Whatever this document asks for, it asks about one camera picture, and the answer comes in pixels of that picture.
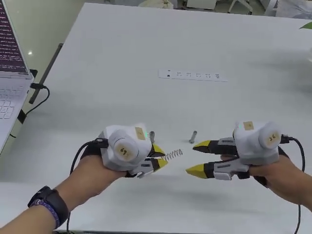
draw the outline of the human hand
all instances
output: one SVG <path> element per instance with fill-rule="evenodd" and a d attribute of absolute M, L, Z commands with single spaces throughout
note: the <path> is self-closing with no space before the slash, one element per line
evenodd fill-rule
<path fill-rule="evenodd" d="M 125 175 L 126 172 L 115 172 L 105 168 L 100 156 L 85 156 L 56 190 L 71 211 Z"/>
<path fill-rule="evenodd" d="M 223 155 L 222 160 L 233 158 Z M 279 161 L 249 168 L 251 176 L 263 176 L 268 188 L 286 201 L 312 208 L 312 177 L 297 168 L 289 158 L 280 155 Z"/>

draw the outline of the yellow sticker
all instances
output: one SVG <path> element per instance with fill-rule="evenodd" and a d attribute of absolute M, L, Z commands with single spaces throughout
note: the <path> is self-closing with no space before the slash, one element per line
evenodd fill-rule
<path fill-rule="evenodd" d="M 267 145 L 270 146 L 273 143 L 280 141 L 280 140 L 281 140 L 281 137 L 278 134 L 278 132 L 274 132 L 267 138 Z"/>
<path fill-rule="evenodd" d="M 122 156 L 126 161 L 129 161 L 132 159 L 133 154 L 130 150 L 128 150 L 124 145 L 119 144 L 116 147 L 116 151 L 119 153 L 120 156 Z"/>
<path fill-rule="evenodd" d="M 136 136 L 139 140 L 145 140 L 145 135 L 142 128 L 136 127 Z"/>
<path fill-rule="evenodd" d="M 249 131 L 249 130 L 253 130 L 254 129 L 254 124 L 252 121 L 247 121 L 247 122 L 244 122 L 244 129 L 246 131 Z"/>

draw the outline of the bolt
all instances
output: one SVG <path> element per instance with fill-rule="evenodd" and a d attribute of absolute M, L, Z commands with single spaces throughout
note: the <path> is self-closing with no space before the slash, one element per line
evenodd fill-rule
<path fill-rule="evenodd" d="M 154 131 L 150 132 L 150 140 L 151 140 L 152 144 L 155 142 L 155 132 Z"/>
<path fill-rule="evenodd" d="M 194 144 L 196 135 L 197 135 L 197 131 L 194 131 L 191 139 L 189 140 L 189 143 Z"/>

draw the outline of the power strip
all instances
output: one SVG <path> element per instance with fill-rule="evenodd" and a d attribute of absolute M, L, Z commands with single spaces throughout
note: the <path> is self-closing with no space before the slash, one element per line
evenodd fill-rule
<path fill-rule="evenodd" d="M 180 71 L 180 70 L 158 70 L 158 77 L 163 79 L 188 79 L 188 80 L 199 80 L 199 81 L 221 81 L 227 82 L 226 79 L 222 78 L 218 73 L 208 72 L 191 72 L 191 71 Z"/>

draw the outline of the small metal part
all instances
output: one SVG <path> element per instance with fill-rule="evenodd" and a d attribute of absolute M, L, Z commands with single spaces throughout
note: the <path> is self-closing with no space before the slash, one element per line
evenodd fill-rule
<path fill-rule="evenodd" d="M 181 155 L 183 155 L 183 152 L 181 149 L 178 149 L 178 150 L 174 150 L 174 151 L 166 154 L 165 156 L 161 157 L 161 159 L 169 161 L 175 157 L 180 157 Z"/>
<path fill-rule="evenodd" d="M 150 131 L 150 140 L 151 140 L 152 144 L 155 142 L 155 132 L 154 131 Z"/>
<path fill-rule="evenodd" d="M 194 131 L 191 139 L 189 140 L 191 144 L 194 144 L 196 135 L 197 135 L 197 131 Z"/>

